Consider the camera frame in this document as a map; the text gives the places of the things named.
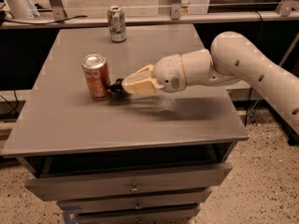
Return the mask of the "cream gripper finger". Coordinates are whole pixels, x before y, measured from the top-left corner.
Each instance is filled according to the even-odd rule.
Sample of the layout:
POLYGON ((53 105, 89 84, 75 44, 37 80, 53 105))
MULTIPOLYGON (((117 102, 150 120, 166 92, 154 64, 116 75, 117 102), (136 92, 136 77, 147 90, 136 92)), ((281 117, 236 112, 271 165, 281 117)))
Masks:
POLYGON ((151 77, 138 81, 132 81, 129 78, 126 78, 121 85, 128 93, 144 95, 152 95, 157 90, 164 88, 164 85, 159 84, 155 78, 151 77))
POLYGON ((152 64, 148 64, 141 69, 137 70, 133 74, 131 74, 129 77, 127 77, 125 80, 127 82, 136 82, 140 80, 144 80, 150 77, 153 77, 153 70, 154 66, 152 64))

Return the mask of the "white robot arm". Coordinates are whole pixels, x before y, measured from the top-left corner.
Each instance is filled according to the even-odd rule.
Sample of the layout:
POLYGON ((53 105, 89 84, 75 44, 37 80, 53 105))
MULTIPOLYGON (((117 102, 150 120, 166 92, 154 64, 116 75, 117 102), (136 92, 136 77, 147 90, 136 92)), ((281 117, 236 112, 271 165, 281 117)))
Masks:
POLYGON ((299 78, 270 61, 236 32, 217 35, 209 49, 162 58, 126 77, 125 91, 152 95, 190 86, 225 86, 244 80, 299 133, 299 78))

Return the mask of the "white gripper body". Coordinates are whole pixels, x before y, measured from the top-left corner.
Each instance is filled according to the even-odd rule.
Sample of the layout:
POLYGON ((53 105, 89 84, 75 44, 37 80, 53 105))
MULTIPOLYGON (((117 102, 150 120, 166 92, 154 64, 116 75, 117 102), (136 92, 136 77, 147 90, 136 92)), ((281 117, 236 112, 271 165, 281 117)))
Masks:
POLYGON ((178 54, 164 57, 154 65, 154 77, 159 89, 173 93, 187 88, 182 57, 178 54))

